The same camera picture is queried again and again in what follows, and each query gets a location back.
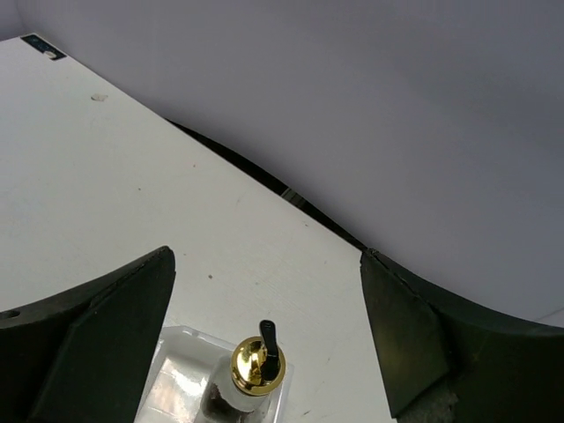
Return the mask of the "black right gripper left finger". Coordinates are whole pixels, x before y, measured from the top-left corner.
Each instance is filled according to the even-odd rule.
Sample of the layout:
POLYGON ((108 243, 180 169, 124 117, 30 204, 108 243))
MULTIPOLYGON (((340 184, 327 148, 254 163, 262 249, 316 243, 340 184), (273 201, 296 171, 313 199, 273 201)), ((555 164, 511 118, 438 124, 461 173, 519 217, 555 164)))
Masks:
POLYGON ((132 422, 175 280, 163 246, 1 314, 3 422, 132 422))

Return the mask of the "blue sticker on left corner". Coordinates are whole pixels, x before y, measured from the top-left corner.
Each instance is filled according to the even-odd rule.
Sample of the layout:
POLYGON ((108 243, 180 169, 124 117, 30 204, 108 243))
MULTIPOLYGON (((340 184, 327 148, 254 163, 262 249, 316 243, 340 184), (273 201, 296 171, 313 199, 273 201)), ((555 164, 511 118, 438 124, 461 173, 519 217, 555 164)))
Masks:
POLYGON ((21 36, 20 39, 51 61, 58 61, 66 57, 61 50, 54 47, 35 33, 21 36))

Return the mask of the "white plastic organizer tray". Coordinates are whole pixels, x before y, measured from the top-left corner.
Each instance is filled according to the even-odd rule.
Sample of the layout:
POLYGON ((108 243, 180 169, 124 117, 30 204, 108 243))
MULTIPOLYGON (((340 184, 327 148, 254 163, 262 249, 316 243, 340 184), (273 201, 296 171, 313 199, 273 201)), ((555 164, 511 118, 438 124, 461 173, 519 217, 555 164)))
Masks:
POLYGON ((137 409, 136 422, 281 422, 293 377, 286 365, 280 385, 251 413, 225 415, 226 405, 209 410, 208 382, 235 345, 187 326, 166 327, 160 334, 137 409))

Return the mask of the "square glass bottle gold spout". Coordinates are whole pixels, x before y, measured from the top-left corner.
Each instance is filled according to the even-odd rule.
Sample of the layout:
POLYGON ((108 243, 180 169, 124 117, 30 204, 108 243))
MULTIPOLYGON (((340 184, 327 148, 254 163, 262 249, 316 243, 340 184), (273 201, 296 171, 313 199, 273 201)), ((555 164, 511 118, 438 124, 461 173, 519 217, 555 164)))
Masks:
POLYGON ((199 422, 263 422, 271 398, 286 376, 276 325, 259 323, 259 334, 242 340, 221 357, 200 402, 199 422))

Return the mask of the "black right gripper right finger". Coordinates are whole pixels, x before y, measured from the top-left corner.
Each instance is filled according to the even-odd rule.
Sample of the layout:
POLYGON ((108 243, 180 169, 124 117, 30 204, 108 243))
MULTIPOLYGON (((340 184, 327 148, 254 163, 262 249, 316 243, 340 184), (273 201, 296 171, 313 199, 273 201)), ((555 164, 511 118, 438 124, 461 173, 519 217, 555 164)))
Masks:
POLYGON ((561 328, 468 301, 373 249, 360 275, 395 420, 562 421, 561 328))

